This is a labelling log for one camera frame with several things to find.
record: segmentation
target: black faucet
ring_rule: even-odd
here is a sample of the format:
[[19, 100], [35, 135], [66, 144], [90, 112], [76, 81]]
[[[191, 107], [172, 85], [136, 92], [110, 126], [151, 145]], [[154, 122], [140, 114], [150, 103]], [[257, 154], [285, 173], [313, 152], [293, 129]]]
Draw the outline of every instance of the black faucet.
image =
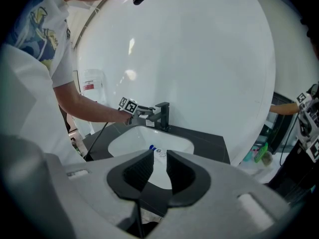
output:
[[160, 113], [150, 115], [148, 116], [148, 119], [152, 122], [157, 122], [160, 119], [160, 129], [167, 132], [169, 130], [169, 103], [163, 102], [156, 105], [156, 107], [160, 108]]

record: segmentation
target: black pants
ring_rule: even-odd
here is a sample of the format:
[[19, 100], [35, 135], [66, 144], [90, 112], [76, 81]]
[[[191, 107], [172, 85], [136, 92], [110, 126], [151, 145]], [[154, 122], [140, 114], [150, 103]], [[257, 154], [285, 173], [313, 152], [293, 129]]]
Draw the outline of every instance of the black pants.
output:
[[318, 164], [319, 162], [313, 163], [298, 140], [268, 187], [275, 190], [287, 202], [295, 204], [318, 183]]

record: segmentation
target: graphic print on shirt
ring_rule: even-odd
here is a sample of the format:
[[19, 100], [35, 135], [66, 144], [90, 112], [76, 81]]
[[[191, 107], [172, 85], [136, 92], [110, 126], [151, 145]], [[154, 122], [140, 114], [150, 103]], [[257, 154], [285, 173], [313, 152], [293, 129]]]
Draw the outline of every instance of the graphic print on shirt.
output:
[[39, 7], [43, 0], [31, 0], [16, 20], [7, 43], [30, 54], [48, 69], [58, 46], [55, 32], [43, 28], [48, 13]]

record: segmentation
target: white t-shirt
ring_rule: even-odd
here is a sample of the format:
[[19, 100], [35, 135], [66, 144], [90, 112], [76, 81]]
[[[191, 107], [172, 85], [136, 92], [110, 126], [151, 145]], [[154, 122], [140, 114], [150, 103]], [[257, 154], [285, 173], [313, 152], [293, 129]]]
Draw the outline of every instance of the white t-shirt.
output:
[[6, 107], [1, 131], [73, 164], [84, 160], [71, 144], [53, 91], [73, 81], [67, 9], [64, 0], [31, 0], [8, 34], [0, 57]]

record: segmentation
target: man in white t-shirt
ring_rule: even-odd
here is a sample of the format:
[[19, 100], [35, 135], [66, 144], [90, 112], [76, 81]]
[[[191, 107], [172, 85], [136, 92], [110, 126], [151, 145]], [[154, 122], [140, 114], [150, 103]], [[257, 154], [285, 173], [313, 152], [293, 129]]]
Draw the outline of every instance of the man in white t-shirt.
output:
[[84, 162], [72, 147], [60, 105], [87, 121], [126, 122], [130, 115], [78, 94], [72, 77], [69, 0], [30, 0], [1, 47], [6, 81], [0, 132], [35, 142], [62, 164]]

